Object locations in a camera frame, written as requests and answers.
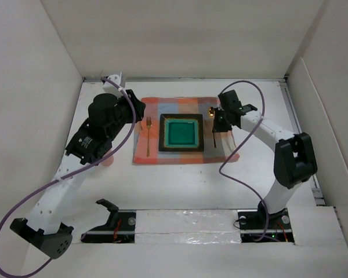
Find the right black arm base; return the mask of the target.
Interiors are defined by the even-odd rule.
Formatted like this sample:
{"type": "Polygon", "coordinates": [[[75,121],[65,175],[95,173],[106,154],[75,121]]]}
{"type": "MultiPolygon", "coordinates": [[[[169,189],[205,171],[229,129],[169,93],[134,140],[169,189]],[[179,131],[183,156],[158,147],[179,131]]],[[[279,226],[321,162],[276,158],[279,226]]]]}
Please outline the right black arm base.
{"type": "Polygon", "coordinates": [[[240,232],[242,243],[293,243],[293,231],[288,210],[267,214],[259,204],[255,209],[237,210],[233,225],[240,232]]]}

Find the orange blue checkered cloth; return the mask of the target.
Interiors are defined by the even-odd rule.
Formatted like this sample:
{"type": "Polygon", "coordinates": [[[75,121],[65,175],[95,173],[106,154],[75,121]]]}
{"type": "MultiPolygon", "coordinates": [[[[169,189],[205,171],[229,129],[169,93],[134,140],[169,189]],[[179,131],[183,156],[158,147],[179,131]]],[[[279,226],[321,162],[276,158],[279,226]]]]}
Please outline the orange blue checkered cloth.
{"type": "Polygon", "coordinates": [[[217,107],[216,97],[145,97],[144,119],[135,125],[133,160],[134,164],[204,164],[224,162],[236,149],[232,132],[215,133],[217,148],[213,146],[212,121],[209,107],[217,107]],[[203,152],[160,152],[158,150],[161,114],[201,114],[204,120],[203,152]],[[150,156],[146,157],[146,117],[151,116],[150,156]]]}

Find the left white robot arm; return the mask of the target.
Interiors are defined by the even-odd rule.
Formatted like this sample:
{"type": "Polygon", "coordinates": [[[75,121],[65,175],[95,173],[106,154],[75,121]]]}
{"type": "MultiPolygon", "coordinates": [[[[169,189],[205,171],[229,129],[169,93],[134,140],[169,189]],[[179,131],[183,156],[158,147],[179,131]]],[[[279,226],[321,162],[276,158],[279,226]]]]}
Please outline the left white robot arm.
{"type": "Polygon", "coordinates": [[[143,119],[145,107],[131,89],[121,97],[97,95],[88,107],[88,117],[66,146],[55,176],[59,183],[48,187],[27,216],[14,219],[10,229],[51,259],[63,255],[73,239],[73,228],[62,219],[91,171],[78,170],[102,159],[126,124],[143,119]]]}

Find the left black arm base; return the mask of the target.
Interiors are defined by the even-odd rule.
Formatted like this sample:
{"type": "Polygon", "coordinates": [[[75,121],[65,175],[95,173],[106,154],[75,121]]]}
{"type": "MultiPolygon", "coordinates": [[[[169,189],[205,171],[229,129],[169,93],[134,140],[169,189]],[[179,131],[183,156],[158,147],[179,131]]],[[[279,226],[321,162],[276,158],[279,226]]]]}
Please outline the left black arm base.
{"type": "Polygon", "coordinates": [[[136,210],[120,210],[106,199],[96,202],[108,211],[108,218],[81,236],[82,243],[134,243],[136,210]]]}

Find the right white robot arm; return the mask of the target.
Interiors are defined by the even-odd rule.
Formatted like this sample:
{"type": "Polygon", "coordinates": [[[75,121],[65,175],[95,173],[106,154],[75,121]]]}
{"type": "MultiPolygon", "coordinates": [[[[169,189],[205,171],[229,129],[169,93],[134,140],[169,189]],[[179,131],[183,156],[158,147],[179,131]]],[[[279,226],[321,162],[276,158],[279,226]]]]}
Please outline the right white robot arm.
{"type": "Polygon", "coordinates": [[[296,134],[283,129],[251,104],[242,105],[235,90],[220,93],[218,98],[220,106],[211,109],[215,133],[230,131],[236,126],[254,135],[274,152],[275,181],[261,201],[264,209],[256,214],[258,224],[270,228],[300,184],[318,170],[311,137],[305,132],[296,134]]]}

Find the gold spoon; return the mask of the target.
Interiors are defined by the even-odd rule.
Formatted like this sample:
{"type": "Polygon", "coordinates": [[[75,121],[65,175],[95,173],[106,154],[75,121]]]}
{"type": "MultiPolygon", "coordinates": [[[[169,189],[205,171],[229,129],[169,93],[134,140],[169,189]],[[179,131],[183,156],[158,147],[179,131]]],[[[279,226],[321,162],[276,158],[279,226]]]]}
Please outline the gold spoon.
{"type": "Polygon", "coordinates": [[[214,133],[214,118],[215,118],[215,109],[214,107],[209,107],[208,109],[208,116],[210,118],[210,120],[212,121],[212,137],[213,137],[213,146],[214,148],[217,148],[216,145],[216,138],[215,138],[215,133],[214,133]]]}

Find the green square plate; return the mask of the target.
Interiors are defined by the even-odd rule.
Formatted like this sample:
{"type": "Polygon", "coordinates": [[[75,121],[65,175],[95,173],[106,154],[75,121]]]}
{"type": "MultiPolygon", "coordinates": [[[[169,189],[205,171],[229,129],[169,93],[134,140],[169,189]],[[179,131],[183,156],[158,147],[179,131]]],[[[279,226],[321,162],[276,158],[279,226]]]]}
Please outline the green square plate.
{"type": "Polygon", "coordinates": [[[204,120],[201,114],[161,114],[160,152],[203,152],[204,120]]]}

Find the gold fork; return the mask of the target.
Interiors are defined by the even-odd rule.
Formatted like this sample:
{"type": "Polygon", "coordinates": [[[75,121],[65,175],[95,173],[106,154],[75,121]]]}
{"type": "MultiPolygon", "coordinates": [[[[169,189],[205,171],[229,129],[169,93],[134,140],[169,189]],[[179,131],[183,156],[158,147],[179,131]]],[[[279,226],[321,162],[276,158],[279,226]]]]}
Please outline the gold fork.
{"type": "Polygon", "coordinates": [[[150,130],[152,127],[152,119],[151,116],[148,116],[146,118],[146,128],[147,128],[147,150],[146,150],[146,157],[148,158],[150,156],[150,130]]]}

